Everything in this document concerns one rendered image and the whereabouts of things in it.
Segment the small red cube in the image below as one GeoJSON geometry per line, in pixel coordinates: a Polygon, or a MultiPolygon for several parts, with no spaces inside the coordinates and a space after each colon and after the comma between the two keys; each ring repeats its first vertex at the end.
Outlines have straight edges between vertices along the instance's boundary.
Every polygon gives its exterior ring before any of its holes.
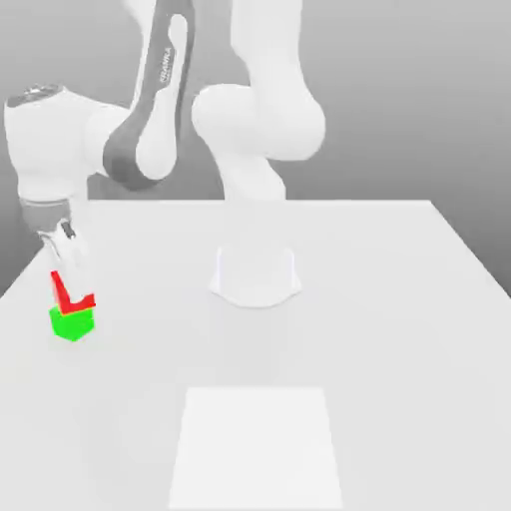
{"type": "Polygon", "coordinates": [[[96,306],[95,296],[92,293],[85,295],[77,302],[73,302],[59,273],[56,270],[52,270],[50,276],[56,302],[63,314],[75,313],[96,306]]]}

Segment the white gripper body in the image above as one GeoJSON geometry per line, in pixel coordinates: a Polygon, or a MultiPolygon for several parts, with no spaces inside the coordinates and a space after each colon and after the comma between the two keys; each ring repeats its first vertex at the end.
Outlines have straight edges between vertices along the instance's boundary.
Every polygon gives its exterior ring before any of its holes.
{"type": "Polygon", "coordinates": [[[68,295],[87,295],[93,291],[91,266],[83,238],[74,235],[70,239],[64,232],[49,235],[55,268],[68,295]]]}

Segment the small green cube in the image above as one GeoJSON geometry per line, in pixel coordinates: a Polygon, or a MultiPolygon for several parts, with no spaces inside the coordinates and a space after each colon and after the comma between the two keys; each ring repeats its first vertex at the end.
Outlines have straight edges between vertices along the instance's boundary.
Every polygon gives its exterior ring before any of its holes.
{"type": "Polygon", "coordinates": [[[92,308],[63,314],[54,306],[49,310],[49,315],[54,334],[72,342],[78,341],[95,328],[92,308]]]}

